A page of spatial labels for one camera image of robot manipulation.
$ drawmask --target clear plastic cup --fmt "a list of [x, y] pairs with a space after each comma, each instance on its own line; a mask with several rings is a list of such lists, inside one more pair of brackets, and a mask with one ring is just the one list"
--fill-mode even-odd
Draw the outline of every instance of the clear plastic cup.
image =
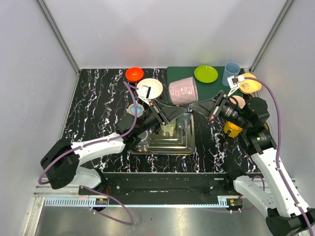
[[232, 62], [226, 64], [224, 68], [223, 77], [222, 77], [222, 84], [224, 86], [228, 86], [227, 78], [232, 75], [237, 76], [238, 73], [240, 73], [240, 71], [241, 71], [241, 68], [238, 64], [232, 63]]

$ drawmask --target yellow object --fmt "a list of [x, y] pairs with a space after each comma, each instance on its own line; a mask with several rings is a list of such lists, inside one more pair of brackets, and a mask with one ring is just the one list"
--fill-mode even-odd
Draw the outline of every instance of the yellow object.
[[[245, 73], [242, 75], [244, 77], [256, 78], [253, 74], [250, 74], [250, 73]], [[240, 85], [240, 91], [243, 94], [251, 94], [261, 89], [261, 83], [255, 80], [245, 79], [243, 82], [240, 82], [239, 85]]]
[[225, 124], [223, 130], [224, 130], [225, 134], [227, 134], [229, 137], [235, 138], [235, 137], [237, 137], [237, 135], [239, 133], [242, 132], [243, 129], [241, 127], [238, 127], [237, 125], [235, 125], [235, 124], [233, 124], [233, 123], [228, 121]]

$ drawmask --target transparent tray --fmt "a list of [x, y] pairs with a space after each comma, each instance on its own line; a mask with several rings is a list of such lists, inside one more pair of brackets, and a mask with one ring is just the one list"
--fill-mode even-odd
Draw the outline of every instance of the transparent tray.
[[139, 144], [132, 154], [176, 154], [190, 155], [195, 151], [195, 134], [193, 116], [188, 120], [186, 128], [176, 125], [173, 136], [163, 131], [160, 127], [152, 127], [147, 131], [146, 138]]

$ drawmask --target black marble table surface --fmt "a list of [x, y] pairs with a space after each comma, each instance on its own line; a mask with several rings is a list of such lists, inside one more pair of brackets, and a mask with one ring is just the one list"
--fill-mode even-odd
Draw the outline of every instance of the black marble table surface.
[[[115, 132], [115, 124], [132, 103], [123, 81], [126, 69], [83, 69], [72, 100], [63, 137], [73, 142], [87, 141]], [[144, 78], [162, 82], [162, 99], [167, 101], [166, 69], [144, 69]], [[86, 168], [103, 172], [226, 172], [239, 166], [245, 172], [259, 172], [251, 158], [238, 145], [237, 139], [223, 135], [224, 121], [208, 122], [193, 114], [195, 152], [192, 155], [112, 154], [86, 163]]]

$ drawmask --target green mat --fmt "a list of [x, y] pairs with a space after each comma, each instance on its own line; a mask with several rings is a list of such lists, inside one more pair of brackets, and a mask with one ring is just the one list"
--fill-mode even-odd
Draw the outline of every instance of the green mat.
[[[230, 87], [226, 87], [222, 84], [222, 76], [224, 72], [224, 66], [213, 66], [218, 72], [218, 78], [213, 83], [202, 83], [195, 79], [197, 90], [198, 90], [198, 100], [203, 101], [214, 97], [220, 90], [225, 92], [230, 91]], [[167, 68], [167, 87], [171, 82], [178, 81], [184, 78], [193, 76], [193, 72], [197, 66], [169, 66]], [[233, 95], [241, 96], [240, 91], [236, 91]]]

